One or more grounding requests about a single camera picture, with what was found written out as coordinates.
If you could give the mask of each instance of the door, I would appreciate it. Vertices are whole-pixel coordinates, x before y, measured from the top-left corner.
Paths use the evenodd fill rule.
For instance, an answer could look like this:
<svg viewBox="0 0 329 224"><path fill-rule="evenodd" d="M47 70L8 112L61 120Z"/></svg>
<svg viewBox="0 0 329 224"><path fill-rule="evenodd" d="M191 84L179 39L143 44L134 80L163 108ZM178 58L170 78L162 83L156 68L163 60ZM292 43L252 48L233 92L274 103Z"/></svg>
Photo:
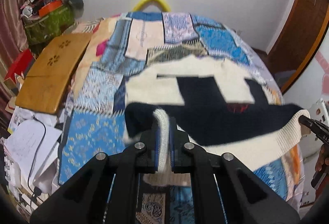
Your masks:
<svg viewBox="0 0 329 224"><path fill-rule="evenodd" d="M328 0L295 0L286 24L268 55L268 68L272 75L283 71L300 70L311 49L318 47L314 43L323 27L327 26L327 11Z"/></svg>

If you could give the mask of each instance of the yellow tube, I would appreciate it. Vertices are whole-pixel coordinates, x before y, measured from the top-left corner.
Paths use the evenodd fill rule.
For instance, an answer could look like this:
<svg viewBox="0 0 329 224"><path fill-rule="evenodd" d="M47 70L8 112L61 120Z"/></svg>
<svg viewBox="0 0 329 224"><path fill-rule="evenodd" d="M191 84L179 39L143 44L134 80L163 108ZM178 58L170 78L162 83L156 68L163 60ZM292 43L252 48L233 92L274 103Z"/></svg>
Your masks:
<svg viewBox="0 0 329 224"><path fill-rule="evenodd" d="M171 11L170 6L167 4L165 0L140 0L139 3L133 8L133 12L142 10L144 5L146 5L151 1L157 2L161 6L162 12Z"/></svg>

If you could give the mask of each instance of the metal bolt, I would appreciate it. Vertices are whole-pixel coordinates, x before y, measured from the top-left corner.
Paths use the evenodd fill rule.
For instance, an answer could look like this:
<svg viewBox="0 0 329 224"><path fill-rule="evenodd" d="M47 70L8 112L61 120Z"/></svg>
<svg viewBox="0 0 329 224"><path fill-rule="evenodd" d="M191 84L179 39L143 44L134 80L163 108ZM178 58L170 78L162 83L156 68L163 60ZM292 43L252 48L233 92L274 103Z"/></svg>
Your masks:
<svg viewBox="0 0 329 224"><path fill-rule="evenodd" d="M145 147L145 144L140 141L135 143L135 148L137 148L137 149L143 149L144 147Z"/></svg>
<svg viewBox="0 0 329 224"><path fill-rule="evenodd" d="M106 154L104 154L104 153L98 153L98 154L96 155L96 159L97 159L97 160L104 160L105 157L106 157Z"/></svg>
<svg viewBox="0 0 329 224"><path fill-rule="evenodd" d="M184 147L188 150L191 150L191 149L194 148L194 144L191 143L191 142L187 142L187 143L184 144Z"/></svg>
<svg viewBox="0 0 329 224"><path fill-rule="evenodd" d="M231 161L233 160L234 156L231 154L231 153L225 153L223 155L224 159L227 160L227 161Z"/></svg>

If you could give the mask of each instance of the patchwork bedspread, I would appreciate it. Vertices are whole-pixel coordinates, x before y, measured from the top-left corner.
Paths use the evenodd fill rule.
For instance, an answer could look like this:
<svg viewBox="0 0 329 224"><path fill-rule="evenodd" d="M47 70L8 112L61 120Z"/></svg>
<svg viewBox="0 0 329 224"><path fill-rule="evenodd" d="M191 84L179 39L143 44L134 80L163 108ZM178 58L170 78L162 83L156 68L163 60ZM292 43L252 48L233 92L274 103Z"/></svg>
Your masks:
<svg viewBox="0 0 329 224"><path fill-rule="evenodd" d="M59 148L59 184L64 184L98 152L125 148L125 84L129 77L158 62L197 57L229 58L266 85L281 104L282 95L257 54L233 30L188 13L130 12L108 18L96 27L73 78L66 103L64 138ZM299 208L303 165L298 146L254 173L284 200ZM189 187L142 192L140 223L193 223Z"/></svg>

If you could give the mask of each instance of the curtain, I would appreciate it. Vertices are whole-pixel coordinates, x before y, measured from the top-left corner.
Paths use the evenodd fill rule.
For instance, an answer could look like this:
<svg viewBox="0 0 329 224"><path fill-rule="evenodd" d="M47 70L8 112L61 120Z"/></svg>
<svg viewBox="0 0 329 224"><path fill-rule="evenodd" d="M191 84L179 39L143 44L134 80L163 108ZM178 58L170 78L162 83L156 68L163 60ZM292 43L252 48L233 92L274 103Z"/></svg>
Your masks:
<svg viewBox="0 0 329 224"><path fill-rule="evenodd" d="M14 94L4 85L3 79L8 68L20 50L28 47L20 7L25 0L0 0L0 133L7 130L11 114L5 111L9 99Z"/></svg>

